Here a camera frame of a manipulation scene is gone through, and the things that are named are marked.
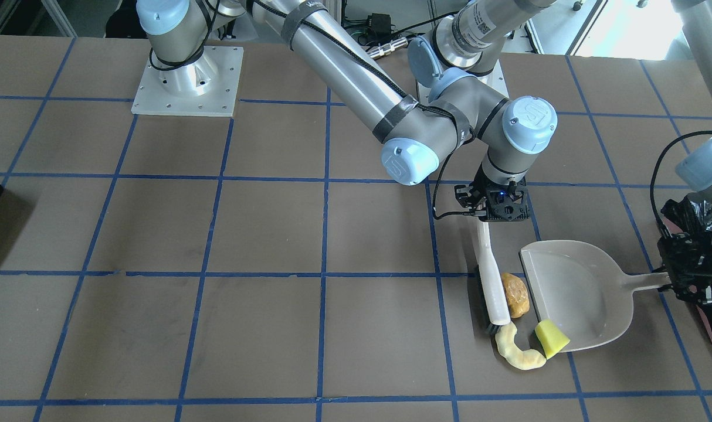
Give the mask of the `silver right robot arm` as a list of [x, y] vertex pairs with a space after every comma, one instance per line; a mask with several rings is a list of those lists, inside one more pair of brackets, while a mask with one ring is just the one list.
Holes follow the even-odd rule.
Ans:
[[551, 1], [471, 1], [428, 37], [409, 42], [409, 64], [429, 88], [421, 104], [400, 88], [319, 1], [138, 1], [152, 66], [166, 85], [180, 70], [208, 70], [209, 35], [243, 15], [268, 25], [339, 96], [382, 144], [386, 173], [417, 185], [442, 173], [450, 156], [479, 139], [487, 152], [476, 176], [455, 187], [464, 216], [483, 222], [528, 219], [530, 166], [554, 136], [557, 113], [546, 99], [509, 99], [479, 77], [492, 72], [505, 35]]

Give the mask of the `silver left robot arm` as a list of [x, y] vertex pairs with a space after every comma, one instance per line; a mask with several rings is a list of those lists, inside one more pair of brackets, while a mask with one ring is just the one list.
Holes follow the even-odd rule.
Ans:
[[[673, 1], [672, 7], [712, 101], [712, 1]], [[653, 213], [667, 288], [680, 300], [712, 308], [712, 130], [682, 135], [675, 144], [691, 137], [706, 140], [675, 167], [691, 192]]]

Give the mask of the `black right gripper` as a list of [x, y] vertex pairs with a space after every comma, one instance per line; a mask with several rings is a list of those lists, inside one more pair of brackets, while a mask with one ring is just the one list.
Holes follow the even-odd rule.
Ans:
[[501, 185], [479, 172], [470, 184], [455, 185], [453, 194], [465, 209], [463, 215], [483, 222], [519, 222], [530, 218], [526, 178]]

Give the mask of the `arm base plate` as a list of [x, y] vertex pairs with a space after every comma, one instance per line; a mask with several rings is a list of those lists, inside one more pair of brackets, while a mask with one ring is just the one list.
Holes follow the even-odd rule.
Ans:
[[150, 57], [134, 96], [131, 112], [165, 117], [233, 117], [244, 50], [240, 46], [205, 46], [195, 62], [160, 70]]
[[504, 94], [482, 83], [476, 76], [458, 67], [443, 69], [433, 53], [426, 50], [410, 51], [409, 65], [415, 80], [429, 88], [429, 103], [405, 99], [407, 110], [434, 110], [441, 115], [451, 112], [476, 122], [501, 110], [509, 102]]

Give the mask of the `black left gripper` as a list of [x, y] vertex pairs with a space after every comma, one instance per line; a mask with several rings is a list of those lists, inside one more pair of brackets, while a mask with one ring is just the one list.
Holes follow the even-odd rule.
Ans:
[[662, 291], [694, 305], [712, 305], [712, 233], [670, 233], [661, 237], [668, 283]]

